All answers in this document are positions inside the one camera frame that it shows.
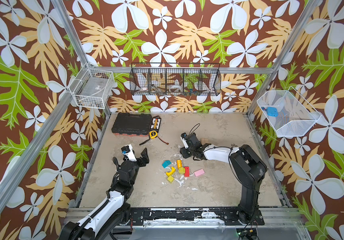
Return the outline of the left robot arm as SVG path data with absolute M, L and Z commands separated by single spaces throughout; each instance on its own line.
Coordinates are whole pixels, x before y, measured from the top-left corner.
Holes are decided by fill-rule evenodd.
M 123 162 L 116 157 L 113 162 L 116 172 L 104 200 L 78 222 L 68 222 L 62 229 L 60 240 L 104 240 L 119 224 L 130 220 L 131 205 L 127 203 L 139 172 L 149 162 L 148 149 L 144 148 L 137 158 L 131 145 L 121 148 Z

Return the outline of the natural wood block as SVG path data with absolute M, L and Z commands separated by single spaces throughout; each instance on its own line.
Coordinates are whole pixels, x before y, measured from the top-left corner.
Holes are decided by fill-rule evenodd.
M 202 144 L 202 146 L 209 146 L 210 142 L 208 139 L 201 138 L 201 144 Z

